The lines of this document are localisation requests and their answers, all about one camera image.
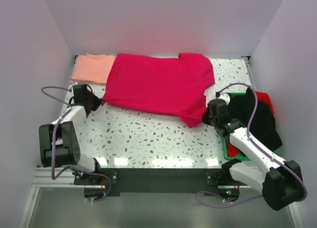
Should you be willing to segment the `crimson red t-shirt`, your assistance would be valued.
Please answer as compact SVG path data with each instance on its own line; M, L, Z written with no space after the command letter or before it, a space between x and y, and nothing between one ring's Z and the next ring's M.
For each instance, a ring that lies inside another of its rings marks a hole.
M177 58L118 54L106 82L105 103L173 115L188 127L202 122L205 91L215 84L213 65L202 54Z

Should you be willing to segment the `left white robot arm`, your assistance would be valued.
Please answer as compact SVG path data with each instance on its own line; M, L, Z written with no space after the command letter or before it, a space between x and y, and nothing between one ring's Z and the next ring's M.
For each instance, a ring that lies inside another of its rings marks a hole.
M73 93L66 102L49 93L46 89L60 89ZM85 173L90 184L98 184L103 178L97 159L83 155L80 150L76 127L96 111L102 100L88 84L76 84L72 88L46 86L41 92L66 105L66 111L55 121L39 127L39 143L41 163L51 168L51 178L56 180L64 171Z

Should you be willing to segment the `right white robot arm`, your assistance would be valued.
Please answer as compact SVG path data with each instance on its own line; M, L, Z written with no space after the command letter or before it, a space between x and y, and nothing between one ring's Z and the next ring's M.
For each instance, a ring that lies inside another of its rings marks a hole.
M299 164L273 153L242 122L231 118L225 100L213 99L208 103L203 123L213 126L219 136L237 147L256 165L252 168L239 159L223 164L220 173L223 183L231 185L239 181L250 186L260 192L275 211L306 199L308 193Z

